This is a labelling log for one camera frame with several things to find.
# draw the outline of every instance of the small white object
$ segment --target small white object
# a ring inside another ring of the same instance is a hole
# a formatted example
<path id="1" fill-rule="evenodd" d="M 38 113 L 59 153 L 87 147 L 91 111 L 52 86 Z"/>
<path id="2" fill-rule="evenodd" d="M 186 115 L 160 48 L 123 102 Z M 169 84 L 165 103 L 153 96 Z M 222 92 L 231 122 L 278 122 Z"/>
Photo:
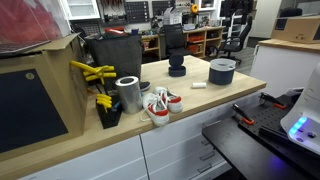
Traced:
<path id="1" fill-rule="evenodd" d="M 196 83 L 192 83 L 192 88 L 193 88 L 193 89 L 207 88 L 207 83 L 206 83 L 206 82 L 196 82 Z"/>

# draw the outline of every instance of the metal cylinder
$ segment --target metal cylinder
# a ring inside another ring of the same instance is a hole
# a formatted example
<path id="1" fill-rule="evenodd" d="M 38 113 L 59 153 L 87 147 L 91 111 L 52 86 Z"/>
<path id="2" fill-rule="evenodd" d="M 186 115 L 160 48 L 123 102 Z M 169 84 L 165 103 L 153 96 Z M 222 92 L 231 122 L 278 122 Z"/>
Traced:
<path id="1" fill-rule="evenodd" d="M 142 98 L 139 79 L 135 76 L 127 76 L 116 81 L 123 112 L 135 114 L 142 109 Z"/>

